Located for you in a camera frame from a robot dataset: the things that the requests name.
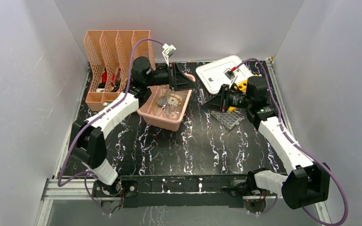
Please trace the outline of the blue cap small vial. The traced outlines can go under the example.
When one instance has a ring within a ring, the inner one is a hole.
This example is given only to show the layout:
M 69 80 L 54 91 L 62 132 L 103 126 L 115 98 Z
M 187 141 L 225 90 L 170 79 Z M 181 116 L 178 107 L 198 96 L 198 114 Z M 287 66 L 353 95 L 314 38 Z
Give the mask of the blue cap small vial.
M 203 105 L 205 103 L 205 96 L 204 96 L 203 89 L 199 89 L 199 96 L 200 96 L 200 103 L 201 103 L 201 105 Z

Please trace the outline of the yellow rubber tube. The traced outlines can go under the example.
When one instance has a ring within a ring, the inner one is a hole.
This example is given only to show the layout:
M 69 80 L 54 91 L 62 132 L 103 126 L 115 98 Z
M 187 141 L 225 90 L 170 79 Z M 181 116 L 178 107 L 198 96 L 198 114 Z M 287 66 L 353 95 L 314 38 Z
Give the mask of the yellow rubber tube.
M 152 104 L 152 114 L 155 116 L 179 116 L 184 104 L 182 97 L 172 93 L 169 95 L 161 95 L 157 97 Z

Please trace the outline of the white container lid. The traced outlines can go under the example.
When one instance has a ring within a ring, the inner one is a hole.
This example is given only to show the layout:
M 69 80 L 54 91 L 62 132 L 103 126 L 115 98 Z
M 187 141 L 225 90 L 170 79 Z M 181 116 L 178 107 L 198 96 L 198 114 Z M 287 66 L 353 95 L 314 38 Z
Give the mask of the white container lid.
M 254 75 L 245 65 L 236 69 L 233 72 L 233 75 L 227 74 L 227 71 L 230 71 L 240 63 L 242 63 L 242 60 L 238 56 L 231 55 L 199 66 L 196 69 L 196 74 L 200 78 L 208 93 L 214 95 L 219 92 L 221 85 L 230 85 L 232 82 L 240 84 Z

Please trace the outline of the pink plastic bin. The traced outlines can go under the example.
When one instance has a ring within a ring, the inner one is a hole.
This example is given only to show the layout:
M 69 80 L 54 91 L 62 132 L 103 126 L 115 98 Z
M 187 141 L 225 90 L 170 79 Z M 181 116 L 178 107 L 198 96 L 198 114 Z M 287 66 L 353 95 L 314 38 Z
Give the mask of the pink plastic bin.
M 172 91 L 168 85 L 150 87 L 151 95 L 137 110 L 148 125 L 178 131 L 193 89 Z

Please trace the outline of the clear glass flask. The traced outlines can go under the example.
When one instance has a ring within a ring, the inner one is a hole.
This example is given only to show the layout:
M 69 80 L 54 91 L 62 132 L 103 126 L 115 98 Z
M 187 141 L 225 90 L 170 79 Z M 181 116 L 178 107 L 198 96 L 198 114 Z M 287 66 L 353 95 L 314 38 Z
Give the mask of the clear glass flask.
M 182 112 L 181 106 L 169 106 L 165 110 L 165 118 L 170 120 L 178 120 Z

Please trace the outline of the yellow test tube rack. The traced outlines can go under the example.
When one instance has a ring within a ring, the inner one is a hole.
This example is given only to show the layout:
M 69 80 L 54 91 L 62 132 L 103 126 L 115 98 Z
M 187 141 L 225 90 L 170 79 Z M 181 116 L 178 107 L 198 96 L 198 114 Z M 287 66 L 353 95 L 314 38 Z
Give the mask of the yellow test tube rack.
M 241 84 L 233 84 L 230 89 L 227 110 L 232 112 L 236 109 L 249 109 L 266 99 L 267 86 L 265 79 L 260 76 L 252 76 Z

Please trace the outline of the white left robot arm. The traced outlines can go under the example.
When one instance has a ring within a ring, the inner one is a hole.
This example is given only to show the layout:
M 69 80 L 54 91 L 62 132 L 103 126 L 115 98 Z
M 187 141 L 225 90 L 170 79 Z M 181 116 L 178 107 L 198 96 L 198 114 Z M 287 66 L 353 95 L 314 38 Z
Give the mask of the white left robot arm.
M 171 91 L 192 90 L 197 87 L 192 78 L 186 76 L 177 63 L 167 63 L 154 70 L 147 57 L 130 60 L 127 86 L 119 97 L 96 115 L 84 122 L 74 122 L 70 156 L 76 158 L 98 181 L 110 196 L 122 190 L 117 171 L 107 160 L 105 140 L 110 132 L 127 116 L 141 108 L 150 98 L 151 87 L 167 85 Z

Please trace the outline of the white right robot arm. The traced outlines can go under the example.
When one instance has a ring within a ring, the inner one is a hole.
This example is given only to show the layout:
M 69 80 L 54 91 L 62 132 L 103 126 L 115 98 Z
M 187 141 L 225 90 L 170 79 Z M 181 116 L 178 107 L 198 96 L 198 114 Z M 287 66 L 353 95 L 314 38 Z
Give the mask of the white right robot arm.
M 230 107 L 245 109 L 248 120 L 282 160 L 286 175 L 266 168 L 256 169 L 248 173 L 241 186 L 253 195 L 263 190 L 279 195 L 293 210 L 327 200 L 330 176 L 319 163 L 296 147 L 297 141 L 291 137 L 278 117 L 277 108 L 269 101 L 271 92 L 267 79 L 251 76 L 246 84 L 246 92 L 239 90 L 236 84 L 221 85 L 219 92 L 203 107 L 221 113 Z

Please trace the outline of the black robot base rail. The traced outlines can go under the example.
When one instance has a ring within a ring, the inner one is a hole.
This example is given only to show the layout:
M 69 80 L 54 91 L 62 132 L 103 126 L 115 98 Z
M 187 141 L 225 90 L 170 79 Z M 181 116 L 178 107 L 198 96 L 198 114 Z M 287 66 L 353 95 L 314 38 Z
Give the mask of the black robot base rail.
M 112 186 L 94 182 L 92 195 L 105 206 L 228 206 L 262 211 L 275 194 L 254 188 L 241 175 L 122 176 Z

